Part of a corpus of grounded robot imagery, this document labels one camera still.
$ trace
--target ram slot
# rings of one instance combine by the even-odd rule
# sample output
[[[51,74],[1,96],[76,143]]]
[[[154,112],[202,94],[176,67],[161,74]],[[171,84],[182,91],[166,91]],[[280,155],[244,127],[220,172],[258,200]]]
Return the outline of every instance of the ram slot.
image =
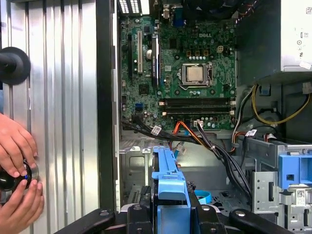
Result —
[[[143,73],[143,35],[142,31],[137,32],[137,72]]]
[[[230,107],[173,107],[165,108],[162,111],[163,116],[174,115],[228,115],[231,111]]]
[[[152,36],[152,86],[158,88],[159,86],[159,40],[158,35]]]
[[[133,77],[133,58],[132,58],[132,34],[128,34],[128,73],[129,79],[132,80]]]
[[[191,106],[224,106],[230,104],[230,98],[163,98],[160,106],[191,107]]]

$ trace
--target finger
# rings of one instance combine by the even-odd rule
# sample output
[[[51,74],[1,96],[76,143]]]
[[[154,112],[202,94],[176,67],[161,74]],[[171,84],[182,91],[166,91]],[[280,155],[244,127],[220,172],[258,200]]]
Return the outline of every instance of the finger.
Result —
[[[2,165],[3,169],[13,177],[18,177],[20,174],[16,167],[14,166],[10,156],[4,150],[4,148],[0,145],[0,165]]]
[[[15,220],[21,220],[30,210],[34,203],[34,199],[37,192],[37,181],[34,179],[31,181],[28,191],[24,196],[22,203],[12,214],[11,218]]]
[[[32,224],[33,222],[35,222],[39,218],[39,216],[42,214],[43,207],[44,207],[44,197],[41,196],[39,207],[38,207],[36,213],[34,214],[34,216],[27,222],[27,226],[29,226],[30,224]]]
[[[38,155],[38,149],[32,135],[30,135],[30,133],[23,128],[19,129],[19,133],[27,140],[28,144],[30,145],[30,148],[33,151],[33,156],[36,157]]]
[[[10,197],[9,201],[5,203],[3,208],[1,209],[1,213],[4,217],[8,218],[10,217],[13,212],[16,210],[16,208],[19,206],[22,198],[23,198],[23,193],[25,191],[27,184],[27,180],[23,179],[15,191],[13,192],[12,196]]]
[[[27,212],[27,214],[24,216],[24,218],[21,220],[22,223],[27,223],[33,215],[36,213],[39,205],[40,205],[40,198],[42,195],[42,184],[38,183],[37,184],[37,191],[36,191],[36,196],[34,199],[34,202],[30,208],[30,210]]]
[[[35,163],[34,154],[28,141],[20,133],[13,135],[12,139],[22,151],[28,164],[33,165]]]
[[[19,147],[13,141],[13,139],[10,136],[0,137],[0,144],[11,157],[11,160],[14,166],[17,168],[18,172],[22,176],[27,175],[26,169],[23,164],[23,156],[20,152]]]

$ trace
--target blue sata port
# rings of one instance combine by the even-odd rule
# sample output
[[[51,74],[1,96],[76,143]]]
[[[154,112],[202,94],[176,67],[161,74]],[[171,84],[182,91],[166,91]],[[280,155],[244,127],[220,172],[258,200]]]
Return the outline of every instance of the blue sata port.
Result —
[[[135,104],[135,110],[136,111],[143,111],[143,103],[136,103]]]

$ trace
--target hand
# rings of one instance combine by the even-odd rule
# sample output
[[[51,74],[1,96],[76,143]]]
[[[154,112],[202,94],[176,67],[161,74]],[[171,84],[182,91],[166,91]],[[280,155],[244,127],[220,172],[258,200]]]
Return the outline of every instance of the hand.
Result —
[[[18,234],[35,222],[43,211],[42,184],[33,180],[25,195],[27,180],[22,180],[9,201],[0,205],[0,234]]]
[[[35,167],[37,147],[33,137],[22,126],[0,114],[0,166],[11,176],[27,175],[23,156]]]

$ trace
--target dell logo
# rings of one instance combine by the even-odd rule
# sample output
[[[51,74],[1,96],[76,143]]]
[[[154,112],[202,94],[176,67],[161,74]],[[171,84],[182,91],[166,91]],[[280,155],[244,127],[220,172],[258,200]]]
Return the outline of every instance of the dell logo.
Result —
[[[211,38],[211,33],[200,33],[199,37],[200,38]]]

